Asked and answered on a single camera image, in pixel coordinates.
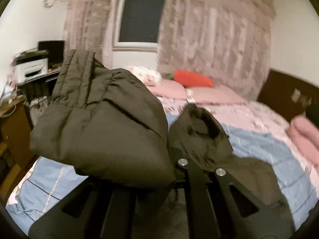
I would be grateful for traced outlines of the dark olive hooded puffer jacket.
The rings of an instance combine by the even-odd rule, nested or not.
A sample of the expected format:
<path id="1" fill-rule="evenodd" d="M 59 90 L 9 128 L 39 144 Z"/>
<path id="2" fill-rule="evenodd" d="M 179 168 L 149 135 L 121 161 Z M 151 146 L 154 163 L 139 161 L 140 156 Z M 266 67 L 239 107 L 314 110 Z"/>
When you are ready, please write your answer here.
<path id="1" fill-rule="evenodd" d="M 171 128 L 164 118 L 160 101 L 131 72 L 105 68 L 91 51 L 71 50 L 52 101 L 31 132 L 30 149 L 73 166 L 86 179 L 134 188 L 133 225 L 137 207 L 145 214 L 157 212 L 169 193 L 179 190 L 170 148 L 208 154 L 227 146 L 226 135 L 215 123 L 206 126 L 192 114 L 190 123 L 176 120 Z M 273 177 L 235 179 L 295 231 L 286 198 Z"/>

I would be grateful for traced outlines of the blue plaid bed sheet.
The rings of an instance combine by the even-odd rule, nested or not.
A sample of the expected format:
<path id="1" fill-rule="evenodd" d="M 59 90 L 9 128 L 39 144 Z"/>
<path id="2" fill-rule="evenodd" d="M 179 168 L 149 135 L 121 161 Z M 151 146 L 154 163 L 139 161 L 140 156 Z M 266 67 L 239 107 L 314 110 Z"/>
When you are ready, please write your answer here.
<path id="1" fill-rule="evenodd" d="M 295 227 L 299 228 L 317 203 L 307 169 L 284 142 L 270 133 L 248 131 L 226 123 L 222 127 L 235 156 L 246 160 L 260 159 L 272 166 Z M 18 226 L 28 232 L 36 220 L 85 179 L 86 176 L 76 174 L 72 166 L 40 157 L 11 193 L 5 208 Z"/>

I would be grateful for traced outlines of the pink cartoon print bed sheet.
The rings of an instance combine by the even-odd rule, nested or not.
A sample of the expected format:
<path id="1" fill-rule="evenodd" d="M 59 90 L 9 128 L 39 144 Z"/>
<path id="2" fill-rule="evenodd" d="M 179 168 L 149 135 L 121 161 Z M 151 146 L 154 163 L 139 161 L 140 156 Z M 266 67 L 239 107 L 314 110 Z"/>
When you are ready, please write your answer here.
<path id="1" fill-rule="evenodd" d="M 159 97 L 158 100 L 163 106 L 166 114 L 164 119 L 169 123 L 169 127 L 175 128 L 173 123 L 176 120 L 190 123 L 192 121 L 191 115 L 194 114 L 202 119 L 206 126 L 215 123 L 222 129 L 222 134 L 226 135 L 227 146 L 220 153 L 201 154 L 196 153 L 193 148 L 190 153 L 182 151 L 186 159 L 194 161 L 203 170 L 213 171 L 217 168 L 224 168 L 237 179 L 249 175 L 269 174 L 277 183 L 277 177 L 269 163 L 260 159 L 246 160 L 234 155 L 229 137 L 222 127 L 222 124 L 226 123 L 248 131 L 270 133 L 275 139 L 284 142 L 302 167 L 307 169 L 312 183 L 318 185 L 316 168 L 300 154 L 286 133 L 289 123 L 266 105 L 254 101 L 246 104 L 199 105 L 184 99 Z"/>

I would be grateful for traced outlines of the pink folded quilt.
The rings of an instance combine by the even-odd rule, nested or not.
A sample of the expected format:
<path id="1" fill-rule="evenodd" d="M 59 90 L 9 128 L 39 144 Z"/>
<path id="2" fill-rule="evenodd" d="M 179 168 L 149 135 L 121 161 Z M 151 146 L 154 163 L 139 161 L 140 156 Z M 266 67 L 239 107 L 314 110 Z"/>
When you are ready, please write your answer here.
<path id="1" fill-rule="evenodd" d="M 318 169 L 318 128 L 300 115 L 292 119 L 286 133 L 300 154 Z"/>

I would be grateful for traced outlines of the right pink pillow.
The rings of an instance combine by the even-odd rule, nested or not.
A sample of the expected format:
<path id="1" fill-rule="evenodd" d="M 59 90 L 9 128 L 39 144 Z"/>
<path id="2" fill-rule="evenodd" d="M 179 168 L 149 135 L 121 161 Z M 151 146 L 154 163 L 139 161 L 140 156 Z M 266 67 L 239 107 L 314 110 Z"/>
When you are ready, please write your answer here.
<path id="1" fill-rule="evenodd" d="M 217 87 L 192 87 L 186 89 L 189 98 L 197 104 L 246 104 L 247 100 L 232 89 L 220 85 Z"/>

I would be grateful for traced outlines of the pink pillow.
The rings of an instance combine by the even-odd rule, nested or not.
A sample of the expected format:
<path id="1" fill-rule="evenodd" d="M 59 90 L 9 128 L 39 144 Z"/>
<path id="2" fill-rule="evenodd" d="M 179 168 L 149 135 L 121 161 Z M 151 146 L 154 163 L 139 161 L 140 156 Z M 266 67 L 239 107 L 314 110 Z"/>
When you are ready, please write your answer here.
<path id="1" fill-rule="evenodd" d="M 186 89 L 180 83 L 173 80 L 162 80 L 157 86 L 147 86 L 147 89 L 155 96 L 187 99 L 188 94 Z"/>
<path id="2" fill-rule="evenodd" d="M 246 104 L 247 100 L 232 89 L 220 85 L 217 87 L 192 87 L 186 89 L 189 98 L 197 104 Z"/>

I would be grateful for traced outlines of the brown wooden side cabinet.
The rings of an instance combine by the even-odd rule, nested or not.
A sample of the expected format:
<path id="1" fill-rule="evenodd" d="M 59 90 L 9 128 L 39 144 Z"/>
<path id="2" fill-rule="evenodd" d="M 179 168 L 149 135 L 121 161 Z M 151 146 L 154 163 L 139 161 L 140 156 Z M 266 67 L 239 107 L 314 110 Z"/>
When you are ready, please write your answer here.
<path id="1" fill-rule="evenodd" d="M 35 161 L 29 150 L 32 122 L 25 107 L 25 97 L 1 105 L 1 156 L 8 152 L 13 164 L 1 181 L 1 202 L 5 204 L 22 177 Z"/>

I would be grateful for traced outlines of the left pink pillow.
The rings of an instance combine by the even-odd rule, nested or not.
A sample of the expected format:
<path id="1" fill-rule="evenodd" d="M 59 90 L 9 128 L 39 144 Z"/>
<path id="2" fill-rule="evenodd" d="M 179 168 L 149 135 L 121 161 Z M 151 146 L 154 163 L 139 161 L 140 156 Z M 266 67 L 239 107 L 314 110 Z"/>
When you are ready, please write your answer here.
<path id="1" fill-rule="evenodd" d="M 187 99 L 188 94 L 186 89 L 180 83 L 173 80 L 162 80 L 157 86 L 147 86 L 147 89 L 155 96 Z"/>

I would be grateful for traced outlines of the orange carrot plush toy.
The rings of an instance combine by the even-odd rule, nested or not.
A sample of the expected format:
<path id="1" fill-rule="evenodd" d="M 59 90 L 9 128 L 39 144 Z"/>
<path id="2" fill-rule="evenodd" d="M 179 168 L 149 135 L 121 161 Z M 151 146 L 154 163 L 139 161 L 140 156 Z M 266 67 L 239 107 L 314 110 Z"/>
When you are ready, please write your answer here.
<path id="1" fill-rule="evenodd" d="M 184 87 L 214 87 L 214 81 L 203 75 L 185 70 L 176 70 L 167 74 L 168 80 L 174 80 Z"/>

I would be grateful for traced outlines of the black fluffy garment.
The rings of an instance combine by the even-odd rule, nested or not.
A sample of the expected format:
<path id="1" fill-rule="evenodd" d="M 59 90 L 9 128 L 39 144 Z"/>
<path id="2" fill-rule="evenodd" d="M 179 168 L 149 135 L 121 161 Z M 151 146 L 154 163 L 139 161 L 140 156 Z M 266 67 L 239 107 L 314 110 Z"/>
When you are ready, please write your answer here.
<path id="1" fill-rule="evenodd" d="M 319 104 L 311 104 L 305 111 L 305 116 L 319 128 Z"/>

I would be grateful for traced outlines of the white printer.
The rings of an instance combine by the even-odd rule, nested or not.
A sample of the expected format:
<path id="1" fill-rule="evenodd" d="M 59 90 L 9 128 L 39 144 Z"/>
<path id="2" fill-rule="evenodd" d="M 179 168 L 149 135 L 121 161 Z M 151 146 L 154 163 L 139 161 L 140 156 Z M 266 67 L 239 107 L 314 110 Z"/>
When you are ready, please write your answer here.
<path id="1" fill-rule="evenodd" d="M 48 72 L 49 52 L 46 50 L 25 51 L 12 61 L 14 80 L 21 84 Z"/>

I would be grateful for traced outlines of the black computer monitor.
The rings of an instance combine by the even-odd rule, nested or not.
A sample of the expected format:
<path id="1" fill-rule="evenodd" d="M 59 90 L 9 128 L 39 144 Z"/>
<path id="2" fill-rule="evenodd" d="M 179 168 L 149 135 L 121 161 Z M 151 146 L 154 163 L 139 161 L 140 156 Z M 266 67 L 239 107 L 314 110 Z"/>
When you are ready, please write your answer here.
<path id="1" fill-rule="evenodd" d="M 48 51 L 48 66 L 55 68 L 64 61 L 64 45 L 63 40 L 42 40 L 38 42 L 38 50 Z"/>

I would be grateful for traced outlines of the left pink lace curtain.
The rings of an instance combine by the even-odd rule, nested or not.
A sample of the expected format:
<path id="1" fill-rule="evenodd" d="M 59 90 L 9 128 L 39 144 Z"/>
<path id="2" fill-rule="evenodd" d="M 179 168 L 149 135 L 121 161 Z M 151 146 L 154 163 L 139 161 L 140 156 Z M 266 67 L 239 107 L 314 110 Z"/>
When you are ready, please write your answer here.
<path id="1" fill-rule="evenodd" d="M 112 67 L 112 40 L 118 0 L 68 0 L 64 24 L 65 51 L 89 50 Z"/>

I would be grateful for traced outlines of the dark window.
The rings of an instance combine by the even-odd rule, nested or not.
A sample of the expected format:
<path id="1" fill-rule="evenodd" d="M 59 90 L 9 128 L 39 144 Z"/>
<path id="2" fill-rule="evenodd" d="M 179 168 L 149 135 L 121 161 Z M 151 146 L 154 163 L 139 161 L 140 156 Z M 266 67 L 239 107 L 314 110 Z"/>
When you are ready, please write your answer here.
<path id="1" fill-rule="evenodd" d="M 125 0 L 120 42 L 157 43 L 164 0 Z"/>

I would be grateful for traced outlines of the dark wooden bed frame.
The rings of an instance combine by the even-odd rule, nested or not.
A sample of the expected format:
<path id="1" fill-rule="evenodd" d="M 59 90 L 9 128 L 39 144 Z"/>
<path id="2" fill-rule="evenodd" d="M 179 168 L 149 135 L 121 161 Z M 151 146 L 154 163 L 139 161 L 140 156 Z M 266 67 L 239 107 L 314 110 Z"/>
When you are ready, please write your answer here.
<path id="1" fill-rule="evenodd" d="M 309 105 L 318 103 L 318 87 L 293 75 L 271 69 L 257 101 L 290 122 Z"/>

